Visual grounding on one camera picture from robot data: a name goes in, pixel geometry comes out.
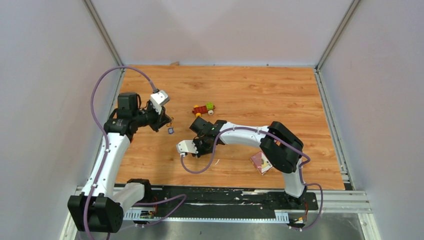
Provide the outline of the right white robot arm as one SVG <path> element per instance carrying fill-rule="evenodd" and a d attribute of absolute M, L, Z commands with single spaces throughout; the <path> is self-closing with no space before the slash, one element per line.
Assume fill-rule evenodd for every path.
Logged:
<path fill-rule="evenodd" d="M 187 154 L 199 158 L 215 157 L 217 145 L 243 145 L 259 148 L 270 164 L 282 173 L 286 204 L 298 209 L 306 201 L 307 187 L 299 170 L 303 156 L 303 142 L 278 121 L 271 125 L 246 126 L 225 120 L 214 123 L 197 117 L 190 125 L 196 136 L 177 144 L 182 158 Z"/>

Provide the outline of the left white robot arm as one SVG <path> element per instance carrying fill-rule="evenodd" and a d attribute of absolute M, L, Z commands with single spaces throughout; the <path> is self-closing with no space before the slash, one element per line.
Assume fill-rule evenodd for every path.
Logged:
<path fill-rule="evenodd" d="M 141 127 L 153 131 L 170 123 L 165 104 L 170 98 L 164 90 L 150 95 L 146 106 L 135 92 L 118 95 L 117 108 L 100 127 L 103 133 L 100 153 L 87 183 L 79 195 L 70 196 L 67 207 L 78 231 L 116 233 L 124 214 L 136 203 L 142 207 L 153 201 L 147 179 L 130 179 L 122 190 L 114 193 L 116 177 L 123 157 Z"/>

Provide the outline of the silver key with blue tag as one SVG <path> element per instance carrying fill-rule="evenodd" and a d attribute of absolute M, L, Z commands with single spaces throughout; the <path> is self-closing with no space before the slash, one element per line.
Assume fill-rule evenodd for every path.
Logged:
<path fill-rule="evenodd" d="M 175 133 L 174 127 L 173 126 L 168 127 L 167 132 L 168 132 L 169 135 L 174 134 Z"/>

